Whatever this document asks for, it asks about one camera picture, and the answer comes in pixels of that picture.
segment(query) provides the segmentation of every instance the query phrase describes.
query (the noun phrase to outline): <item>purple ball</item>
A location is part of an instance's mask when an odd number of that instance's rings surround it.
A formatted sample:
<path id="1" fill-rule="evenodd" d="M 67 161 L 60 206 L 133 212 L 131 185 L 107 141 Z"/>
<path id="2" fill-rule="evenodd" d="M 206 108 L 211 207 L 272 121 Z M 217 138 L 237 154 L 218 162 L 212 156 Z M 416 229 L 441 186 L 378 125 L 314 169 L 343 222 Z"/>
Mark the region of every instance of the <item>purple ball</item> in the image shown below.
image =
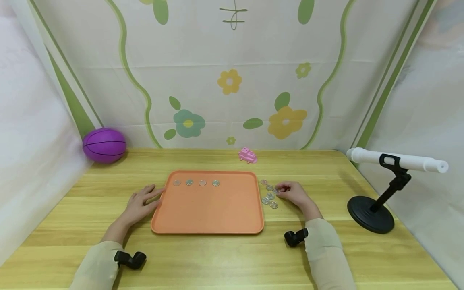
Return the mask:
<path id="1" fill-rule="evenodd" d="M 99 163 L 113 163 L 126 152 L 124 136 L 110 128 L 93 130 L 84 137 L 82 146 L 85 155 Z"/>

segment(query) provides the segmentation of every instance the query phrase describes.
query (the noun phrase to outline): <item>green wavy stripe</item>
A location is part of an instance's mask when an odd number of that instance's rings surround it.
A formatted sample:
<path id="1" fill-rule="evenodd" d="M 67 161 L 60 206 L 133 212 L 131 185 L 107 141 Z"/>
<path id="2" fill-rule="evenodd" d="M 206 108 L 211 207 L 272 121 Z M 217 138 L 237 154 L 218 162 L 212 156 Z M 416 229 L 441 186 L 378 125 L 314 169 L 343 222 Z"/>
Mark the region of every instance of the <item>green wavy stripe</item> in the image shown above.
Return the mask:
<path id="1" fill-rule="evenodd" d="M 322 123 L 322 118 L 324 117 L 324 105 L 322 103 L 322 96 L 324 95 L 325 89 L 330 84 L 332 79 L 335 77 L 335 75 L 338 72 L 338 69 L 340 68 L 340 65 L 342 64 L 343 56 L 345 55 L 346 38 L 347 38 L 345 26 L 346 26 L 346 21 L 348 18 L 349 11 L 351 7 L 353 6 L 354 2 L 356 2 L 356 0 L 349 0 L 347 5 L 345 6 L 345 9 L 343 10 L 342 19 L 340 20 L 340 36 L 342 39 L 342 43 L 340 44 L 340 52 L 338 53 L 337 63 L 335 64 L 334 70 L 332 71 L 330 76 L 327 78 L 327 80 L 322 84 L 321 88 L 319 89 L 319 92 L 317 93 L 317 106 L 319 107 L 319 116 L 317 117 L 316 127 L 314 128 L 313 134 L 311 135 L 308 142 L 303 147 L 301 147 L 300 150 L 304 150 L 307 147 L 309 147 L 311 143 L 314 141 L 314 139 L 316 138 L 317 133 L 319 132 L 319 128 Z"/>
<path id="2" fill-rule="evenodd" d="M 148 134 L 150 135 L 151 140 L 153 143 L 158 147 L 162 148 L 162 146 L 159 144 L 157 141 L 155 135 L 153 134 L 153 130 L 150 125 L 150 110 L 151 110 L 151 98 L 150 95 L 148 94 L 147 90 L 142 87 L 139 82 L 135 79 L 134 75 L 130 71 L 129 68 L 129 63 L 127 62 L 127 56 L 126 56 L 126 40 L 127 40 L 127 27 L 126 27 L 126 21 L 124 21 L 124 17 L 122 16 L 121 11 L 119 8 L 116 6 L 116 4 L 113 2 L 113 0 L 106 0 L 108 5 L 113 9 L 114 13 L 116 14 L 116 18 L 119 22 L 119 27 L 121 29 L 121 36 L 119 38 L 119 56 L 121 58 L 122 65 L 124 66 L 124 70 L 127 73 L 127 76 L 129 77 L 130 81 L 132 84 L 143 94 L 145 97 L 145 100 L 147 101 L 147 107 L 145 109 L 145 126 L 147 127 Z"/>
<path id="3" fill-rule="evenodd" d="M 89 107 L 90 109 L 92 110 L 92 112 L 94 113 L 95 117 L 97 117 L 97 120 L 98 122 L 100 123 L 100 126 L 104 127 L 103 126 L 103 123 L 102 123 L 102 120 L 100 120 L 100 117 L 98 116 L 97 112 L 95 111 L 95 109 L 93 108 L 93 105 L 92 103 L 90 102 L 89 100 L 89 97 L 87 96 L 87 94 L 85 93 L 81 83 L 79 82 L 79 80 L 77 79 L 77 76 L 76 74 L 74 73 L 74 71 L 72 70 L 71 68 L 71 65 L 69 64 L 68 60 L 64 57 L 64 53 L 63 51 L 61 50 L 61 48 L 59 47 L 58 45 L 58 42 L 56 41 L 55 37 L 53 36 L 52 34 L 52 31 L 50 30 L 50 28 L 48 27 L 47 23 L 45 22 L 45 19 L 44 17 L 42 16 L 42 14 L 40 13 L 39 11 L 39 8 L 37 7 L 37 5 L 35 4 L 35 1 L 34 0 L 30 0 L 30 3 L 32 5 L 32 7 L 34 8 L 35 10 L 35 13 L 37 14 L 37 16 L 39 17 L 40 21 L 42 22 L 42 25 L 44 26 L 45 30 L 47 30 L 48 32 L 48 35 L 50 36 L 50 39 L 52 40 L 53 44 L 55 45 L 55 47 L 57 48 L 61 58 L 63 59 L 64 63 L 66 64 L 66 66 L 68 67 L 68 70 L 69 72 L 71 73 L 72 77 L 74 78 L 74 81 L 76 81 L 76 84 L 77 86 L 79 87 L 79 89 L 81 90 L 82 92 L 82 95 L 84 96 L 85 100 L 87 101 L 87 104 L 89 104 Z"/>

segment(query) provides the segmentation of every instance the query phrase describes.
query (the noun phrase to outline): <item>wooden tabletop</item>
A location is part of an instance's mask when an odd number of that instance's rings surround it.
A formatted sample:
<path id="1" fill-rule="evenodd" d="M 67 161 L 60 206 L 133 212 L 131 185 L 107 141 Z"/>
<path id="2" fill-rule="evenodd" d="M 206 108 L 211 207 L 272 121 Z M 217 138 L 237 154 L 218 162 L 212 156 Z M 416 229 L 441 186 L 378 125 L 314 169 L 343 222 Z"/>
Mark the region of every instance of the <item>wooden tabletop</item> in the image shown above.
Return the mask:
<path id="1" fill-rule="evenodd" d="M 258 163 L 238 160 L 238 150 L 131 149 L 109 166 L 93 165 L 24 244 L 0 268 L 0 289 L 65 290 L 88 249 L 146 184 L 163 186 L 170 172 L 246 170 L 274 185 L 300 182 L 337 230 L 358 289 L 456 289 L 404 225 L 386 235 L 355 223 L 346 204 L 376 194 L 336 151 L 260 151 Z M 259 185 L 262 196 L 266 189 Z M 122 269 L 114 289 L 315 289 L 304 245 L 288 248 L 284 233 L 303 226 L 289 202 L 264 207 L 256 236 L 169 236 L 150 230 L 151 216 L 136 224 L 126 250 L 146 253 L 142 271 Z"/>

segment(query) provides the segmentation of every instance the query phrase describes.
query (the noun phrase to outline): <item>sleeve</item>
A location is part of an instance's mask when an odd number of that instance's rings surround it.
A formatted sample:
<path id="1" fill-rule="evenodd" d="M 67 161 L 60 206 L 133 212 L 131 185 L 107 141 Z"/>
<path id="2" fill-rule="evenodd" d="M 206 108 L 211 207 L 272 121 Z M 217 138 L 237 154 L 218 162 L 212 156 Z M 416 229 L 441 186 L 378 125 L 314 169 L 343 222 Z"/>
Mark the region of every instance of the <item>sleeve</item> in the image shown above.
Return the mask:
<path id="1" fill-rule="evenodd" d="M 311 275 L 319 290 L 356 289 L 342 244 L 335 228 L 324 219 L 306 222 L 304 243 Z"/>
<path id="2" fill-rule="evenodd" d="M 119 269 L 114 261 L 117 251 L 123 251 L 123 248 L 112 241 L 91 247 L 74 275 L 69 290 L 111 290 Z"/>

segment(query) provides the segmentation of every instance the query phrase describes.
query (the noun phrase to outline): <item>white tube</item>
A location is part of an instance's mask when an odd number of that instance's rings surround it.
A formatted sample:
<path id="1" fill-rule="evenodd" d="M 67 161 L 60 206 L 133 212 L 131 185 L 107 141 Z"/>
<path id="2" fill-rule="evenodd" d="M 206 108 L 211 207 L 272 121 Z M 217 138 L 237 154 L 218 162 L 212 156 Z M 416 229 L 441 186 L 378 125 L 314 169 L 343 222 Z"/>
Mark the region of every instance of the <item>white tube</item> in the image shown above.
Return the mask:
<path id="1" fill-rule="evenodd" d="M 445 173 L 448 171 L 448 162 L 443 160 L 436 160 L 431 157 L 376 152 L 365 150 L 360 147 L 351 148 L 347 151 L 348 159 L 356 163 L 369 162 L 379 164 L 379 158 L 381 154 L 398 156 L 400 158 L 400 166 L 404 169 L 439 173 Z M 394 160 L 392 158 L 385 158 L 385 163 L 393 165 Z"/>

